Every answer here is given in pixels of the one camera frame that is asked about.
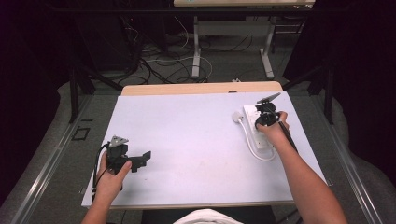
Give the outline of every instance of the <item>white cloth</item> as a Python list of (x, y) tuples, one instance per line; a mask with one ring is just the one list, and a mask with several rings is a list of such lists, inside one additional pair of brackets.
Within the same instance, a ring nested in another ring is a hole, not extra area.
[(174, 224), (243, 224), (212, 209), (195, 210)]

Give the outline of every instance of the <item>human arm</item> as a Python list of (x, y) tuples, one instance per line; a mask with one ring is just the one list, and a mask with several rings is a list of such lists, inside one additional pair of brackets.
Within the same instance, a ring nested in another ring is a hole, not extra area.
[(127, 161), (117, 175), (113, 175), (106, 170), (106, 152), (103, 153), (99, 171), (96, 174), (98, 183), (95, 199), (82, 220), (82, 224), (106, 223), (108, 209), (120, 192), (122, 181), (131, 170), (131, 167), (132, 163)]
[[(289, 129), (287, 115), (280, 112), (280, 119)], [(280, 125), (258, 124), (257, 128), (267, 136), (282, 160), (291, 194), (304, 223), (347, 223), (332, 191), (292, 147)]]

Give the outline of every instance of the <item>person's left arm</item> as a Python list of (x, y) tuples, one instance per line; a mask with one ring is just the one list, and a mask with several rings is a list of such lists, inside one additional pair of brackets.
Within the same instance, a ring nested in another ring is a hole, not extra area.
[(106, 223), (108, 209), (111, 203), (117, 197), (120, 192), (122, 181), (128, 172), (131, 170), (132, 163), (130, 161), (125, 162), (121, 170), (117, 175), (113, 175), (106, 170), (106, 152), (103, 153), (100, 162), (100, 168), (98, 173), (97, 190), (95, 199), (82, 220), (82, 224), (87, 223)]

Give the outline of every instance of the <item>white plug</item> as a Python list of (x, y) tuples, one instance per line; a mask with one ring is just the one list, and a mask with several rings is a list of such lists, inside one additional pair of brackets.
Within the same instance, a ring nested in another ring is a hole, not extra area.
[(235, 111), (233, 112), (233, 121), (235, 121), (236, 123), (239, 123), (240, 121), (242, 121), (242, 119), (244, 118), (239, 112)]

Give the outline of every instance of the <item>white table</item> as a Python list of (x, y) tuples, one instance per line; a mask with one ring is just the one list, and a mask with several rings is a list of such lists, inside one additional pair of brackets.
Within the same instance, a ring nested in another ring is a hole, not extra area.
[[(315, 0), (175, 0), (176, 7), (281, 7), (313, 5)], [(192, 77), (199, 76), (201, 49), (200, 35), (256, 35), (265, 36), (264, 48), (260, 49), (262, 64), (268, 79), (275, 78), (268, 51), (274, 35), (276, 17), (270, 21), (199, 21), (194, 17), (194, 60)]]
[[(204, 93), (194, 93), (194, 86)], [(268, 90), (280, 87), (276, 82), (258, 82), (152, 85), (125, 90), (103, 144), (115, 134), (129, 139), (129, 156), (151, 151), (151, 159), (146, 167), (126, 176), (112, 208), (292, 203), (279, 157), (272, 161), (254, 158), (241, 125), (231, 118), (234, 111), (243, 114), (243, 105), (279, 92), (265, 91), (265, 86)], [(143, 95), (139, 89), (165, 93)], [(223, 93), (226, 90), (238, 93)], [(290, 131), (300, 155), (324, 180), (289, 96), (281, 92), (273, 103), (278, 110), (288, 111)], [(92, 203), (91, 181), (81, 204), (85, 207)]]

